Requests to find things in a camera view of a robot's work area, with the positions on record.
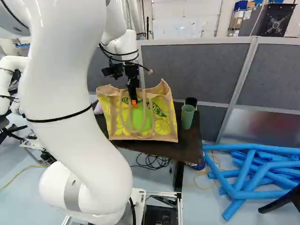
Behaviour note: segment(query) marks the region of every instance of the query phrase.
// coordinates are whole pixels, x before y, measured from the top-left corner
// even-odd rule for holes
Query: gray partition panel
[[[300,110],[299,45],[259,44],[237,104]]]
[[[127,77],[122,76],[115,81],[112,77],[105,77],[102,73],[102,69],[109,67],[108,58],[103,54],[100,48],[97,48],[94,52],[93,58],[90,62],[88,70],[88,90],[95,92],[96,88],[101,85],[111,84],[116,88],[125,88],[127,83]]]
[[[234,109],[220,143],[258,143],[299,148],[300,115]]]
[[[202,140],[215,142],[219,134],[226,108],[198,105]]]
[[[174,98],[193,96],[198,101],[230,102],[249,44],[142,46],[146,87],[164,78]]]

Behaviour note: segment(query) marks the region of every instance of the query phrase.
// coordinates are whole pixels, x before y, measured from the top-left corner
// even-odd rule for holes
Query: blue foam tube
[[[233,163],[242,166],[244,162],[239,160],[239,159],[234,158]],[[265,165],[270,166],[270,164],[274,164],[274,167],[276,167],[276,166],[288,166],[288,164],[290,164],[290,165],[295,165],[295,164],[300,165],[300,161],[273,162],[273,163],[266,163]],[[250,166],[250,169],[257,172],[259,170],[259,167],[252,164]],[[267,177],[271,178],[272,180],[274,180],[276,183],[281,183],[281,184],[286,185],[286,187],[294,188],[294,187],[297,186],[296,182],[291,181],[291,180],[287,179],[286,177],[280,176],[279,174],[275,174],[273,172],[267,172],[265,175]]]
[[[271,168],[280,168],[280,167],[294,167],[300,165],[299,161],[285,161],[285,162],[270,162],[270,163],[265,163],[263,166],[259,167],[256,169],[256,174],[253,176],[253,178],[250,180],[248,185],[245,187],[245,191],[253,191],[256,186],[258,185],[259,181],[267,175],[268,172]],[[284,177],[280,178],[281,180],[289,181],[287,185],[294,186],[296,187],[298,184],[294,181],[291,181],[289,179],[286,179]],[[237,210],[242,206],[242,204],[246,200],[234,200],[231,205],[224,211],[222,214],[223,218],[226,219],[227,221],[237,212]]]
[[[227,170],[227,171],[220,171],[220,173],[225,177],[225,178],[229,178],[229,177],[237,177],[240,173],[240,170]],[[217,179],[217,176],[214,174],[214,172],[209,172],[207,174],[209,179]]]
[[[227,182],[225,177],[220,173],[214,162],[211,160],[208,154],[204,155],[204,159],[207,165],[211,168],[211,170],[215,173],[218,181],[224,187],[224,189],[228,192],[231,198],[234,199],[269,199],[269,198],[279,198],[282,195],[285,195],[290,190],[281,190],[281,191],[256,191],[256,192],[248,192],[248,191],[234,191],[233,187]]]
[[[266,172],[270,169],[268,164],[263,165],[253,176],[251,181],[245,187],[245,191],[253,191],[258,185],[259,181],[264,177]],[[222,216],[226,221],[229,221],[231,217],[239,210],[246,200],[234,200],[230,206],[223,212]]]
[[[248,172],[250,170],[250,165],[252,163],[252,159],[254,157],[254,154],[255,154],[256,150],[254,149],[251,149],[247,156],[246,156],[246,159],[244,161],[244,165],[242,166],[241,170],[240,170],[240,174],[235,182],[235,184],[233,185],[233,188],[235,191],[240,191],[242,186],[243,186],[243,183],[245,181],[245,178],[247,177],[248,175]]]
[[[260,158],[268,160],[270,162],[282,162],[282,161],[291,161],[291,160],[293,160],[290,157],[279,156],[279,155],[275,155],[275,154],[268,153],[268,152],[263,152],[263,151],[258,151],[256,153]]]
[[[241,189],[244,189],[249,184],[249,182],[250,182],[249,180],[245,181],[243,183],[243,186]],[[272,179],[264,177],[259,181],[259,183],[257,185],[260,186],[260,185],[271,184],[271,183],[274,183],[274,181]],[[220,193],[220,195],[225,195],[225,194],[227,194],[227,191],[223,187],[220,187],[219,193]]]
[[[292,179],[292,181],[296,182],[299,184],[299,181],[297,179],[295,179],[294,176],[290,176],[290,175],[286,175],[286,174],[278,174],[279,176],[282,176],[282,177],[285,177],[287,179]],[[243,183],[243,186],[242,186],[242,190],[245,189],[245,187],[248,185],[250,181],[247,180]],[[261,179],[261,181],[258,183],[258,186],[261,186],[261,185],[266,185],[266,184],[272,184],[274,183],[274,181],[271,179],[271,178],[267,178],[267,177],[264,177]],[[278,186],[280,186],[282,189],[288,189],[289,187],[287,187],[285,184],[283,183],[278,183],[277,184]],[[227,191],[223,188],[223,187],[220,187],[220,191],[219,191],[220,195],[225,195],[227,194]]]
[[[300,149],[278,147],[261,144],[206,144],[203,145],[204,150],[240,150],[240,149],[256,149],[270,153],[283,155],[300,155]]]
[[[234,158],[239,158],[239,159],[245,159],[246,158],[246,155],[242,152],[239,152],[239,151],[232,151],[231,155]],[[259,159],[254,157],[252,162],[255,163],[255,164],[258,164],[258,165],[263,165],[267,161],[262,161],[262,160],[259,160]],[[277,168],[277,169],[273,169],[272,172],[284,173],[284,174],[287,174],[287,175],[293,175],[293,176],[300,177],[300,170],[295,170],[295,169],[290,169],[290,168]]]

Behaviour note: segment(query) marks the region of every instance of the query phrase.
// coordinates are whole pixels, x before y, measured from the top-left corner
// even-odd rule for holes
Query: bag handle
[[[126,125],[126,123],[124,122],[124,118],[123,118],[123,115],[122,115],[122,95],[123,95],[123,92],[124,92],[124,90],[120,90],[120,94],[119,94],[119,114],[120,114],[120,117],[121,117],[121,122],[122,122],[123,127],[125,127],[125,129],[127,131],[129,131],[132,135],[136,135],[137,133],[140,133],[140,131],[144,128],[144,126],[146,124],[146,118],[147,118],[146,90],[145,89],[142,90],[142,101],[143,101],[143,112],[144,112],[144,114],[143,114],[144,115],[143,123],[137,131],[134,131],[133,126],[132,126],[132,116],[131,116],[132,104],[131,104],[131,101],[128,101],[128,106],[129,106],[129,115],[128,116],[129,116],[129,124],[130,124],[131,127],[128,127]],[[153,103],[152,103],[151,98],[149,98],[149,103],[150,103],[151,108],[152,108],[152,109],[150,109],[151,116],[152,116],[152,128],[151,128],[151,132],[148,135],[145,135],[145,136],[137,135],[137,137],[140,138],[140,139],[148,138],[149,136],[152,135],[152,133],[154,132],[154,129],[155,129],[155,117],[154,117]]]

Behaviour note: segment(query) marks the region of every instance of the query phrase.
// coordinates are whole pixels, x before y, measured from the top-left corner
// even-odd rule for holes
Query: floor
[[[14,115],[9,115],[8,119],[17,125],[25,123],[22,117]],[[25,136],[26,132],[29,132],[29,129],[26,130],[20,131],[18,135]],[[18,145],[17,140],[7,138],[0,146],[0,187],[24,167],[36,165],[35,161]],[[135,165],[137,152],[128,150],[120,150],[120,152],[129,165]],[[220,159],[222,169],[235,168],[232,166],[231,156],[216,152],[215,155]],[[159,171],[133,167],[134,187],[148,191],[173,191],[173,174],[169,173],[170,166]],[[7,188],[0,191],[0,224],[61,225],[65,214],[47,205],[39,196],[38,181],[43,171],[44,168],[29,169],[19,175]],[[282,225],[286,221],[290,224],[297,224],[300,221],[300,214],[291,204],[276,212],[259,214],[257,208],[270,202],[259,200],[247,201],[231,221],[226,223],[221,214],[230,201],[226,196],[219,196],[218,186],[206,191],[191,187],[194,184],[194,175],[194,171],[185,167],[182,190],[184,225]],[[200,176],[196,181],[203,188],[213,184],[213,181],[206,176]]]
[[[237,167],[232,164],[231,155],[214,151],[214,156],[220,159],[222,169],[237,169]],[[288,221],[289,224],[299,224],[300,213],[291,203],[268,214],[258,213],[258,208],[273,200],[248,200],[232,219],[226,222],[221,215],[229,206],[231,200],[226,195],[219,195],[218,184],[206,191],[200,190],[197,187],[190,187],[189,185],[194,184],[194,176],[195,173],[186,167],[182,189],[184,225],[195,225],[199,224],[199,222],[204,225],[283,225],[286,221]],[[213,185],[213,180],[209,180],[207,176],[197,177],[196,182],[201,188],[208,188]],[[274,185],[265,185],[258,190],[276,189],[278,189],[278,187]]]

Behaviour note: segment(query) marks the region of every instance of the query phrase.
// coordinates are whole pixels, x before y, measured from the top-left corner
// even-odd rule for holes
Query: fan
[[[287,16],[275,16],[275,17],[271,16],[265,34],[266,33],[281,34],[281,32],[284,30],[286,19]]]

